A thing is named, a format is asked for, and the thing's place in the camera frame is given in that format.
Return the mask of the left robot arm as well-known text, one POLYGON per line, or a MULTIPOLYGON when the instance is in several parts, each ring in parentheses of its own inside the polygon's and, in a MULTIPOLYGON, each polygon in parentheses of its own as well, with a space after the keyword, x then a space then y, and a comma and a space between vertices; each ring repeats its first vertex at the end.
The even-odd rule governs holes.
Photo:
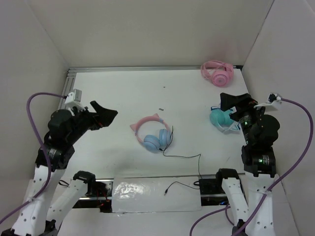
POLYGON ((106 109, 96 101, 90 104, 94 112, 88 111, 86 107, 79 109, 75 106, 51 114, 49 131, 40 140, 41 147, 35 161, 29 196, 17 209, 19 216, 16 222, 11 228, 2 231, 1 235, 56 236, 77 201, 83 195, 95 194, 95 175, 78 171, 62 195, 53 200, 57 185, 75 152, 74 144, 87 131, 108 127, 118 114, 118 111, 106 109))

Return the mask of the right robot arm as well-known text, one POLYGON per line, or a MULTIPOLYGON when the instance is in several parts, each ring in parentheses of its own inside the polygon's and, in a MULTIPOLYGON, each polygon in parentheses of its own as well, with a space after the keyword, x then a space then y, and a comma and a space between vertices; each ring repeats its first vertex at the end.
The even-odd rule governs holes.
POLYGON ((240 179, 233 169, 219 169, 215 188, 226 193, 234 218, 234 236, 273 236, 272 184, 276 178, 276 159, 272 148, 278 139, 280 123, 265 113, 248 93, 220 94, 220 109, 233 109, 230 118, 241 126, 246 144, 241 158, 247 179, 248 197, 242 192, 240 179))

